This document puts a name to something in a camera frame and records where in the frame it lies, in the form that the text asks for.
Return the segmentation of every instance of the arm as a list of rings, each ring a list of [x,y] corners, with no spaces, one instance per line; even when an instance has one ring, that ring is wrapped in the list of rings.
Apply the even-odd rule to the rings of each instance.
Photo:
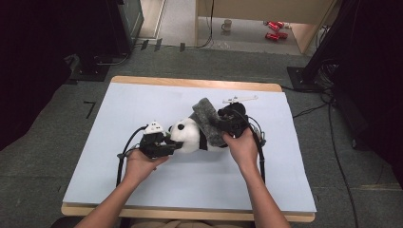
[[[231,155],[245,179],[256,226],[290,227],[261,179],[257,165],[258,149],[252,131],[247,128],[238,139],[223,133],[222,138],[228,144]]]
[[[166,160],[168,157],[151,160],[138,149],[131,152],[127,157],[125,176],[122,182],[75,227],[113,227],[133,191],[153,170],[157,169],[158,165]]]

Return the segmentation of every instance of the panda head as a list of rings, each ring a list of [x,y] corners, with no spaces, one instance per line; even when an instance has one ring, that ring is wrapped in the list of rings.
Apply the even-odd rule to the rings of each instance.
[[[170,139],[175,142],[198,143],[200,130],[195,121],[190,118],[180,120],[169,127]]]

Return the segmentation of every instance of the wrist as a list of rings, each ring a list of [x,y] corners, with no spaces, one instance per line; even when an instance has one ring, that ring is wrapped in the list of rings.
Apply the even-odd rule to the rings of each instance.
[[[243,178],[247,181],[254,177],[260,177],[258,167],[254,165],[240,165],[240,172]]]
[[[124,187],[128,188],[131,191],[134,191],[139,185],[140,181],[137,180],[129,180],[126,178],[122,179],[122,182],[119,185],[123,185]]]

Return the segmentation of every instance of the white tabletop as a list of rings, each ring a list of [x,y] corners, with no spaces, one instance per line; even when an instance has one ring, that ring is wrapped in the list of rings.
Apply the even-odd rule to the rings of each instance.
[[[250,90],[111,83],[88,136],[63,202],[99,204],[114,189],[121,153],[131,134],[157,121],[166,130],[190,116],[206,97],[216,108],[223,99],[255,96],[246,114],[266,133],[266,186],[283,212],[316,211],[285,94]],[[138,143],[140,132],[132,141]],[[175,153],[130,197],[127,206],[251,210],[246,185],[228,150]]]

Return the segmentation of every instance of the handheld controller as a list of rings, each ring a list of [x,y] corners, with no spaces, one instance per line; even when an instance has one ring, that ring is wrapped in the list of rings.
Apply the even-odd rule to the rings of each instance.
[[[243,130],[249,126],[245,106],[235,102],[219,109],[219,119],[212,120],[211,124],[221,131],[239,138]]]
[[[140,140],[139,149],[149,159],[156,159],[168,155],[173,155],[176,149],[180,149],[183,142],[172,142],[166,139],[163,134],[163,127],[152,122],[144,130],[142,139]]]

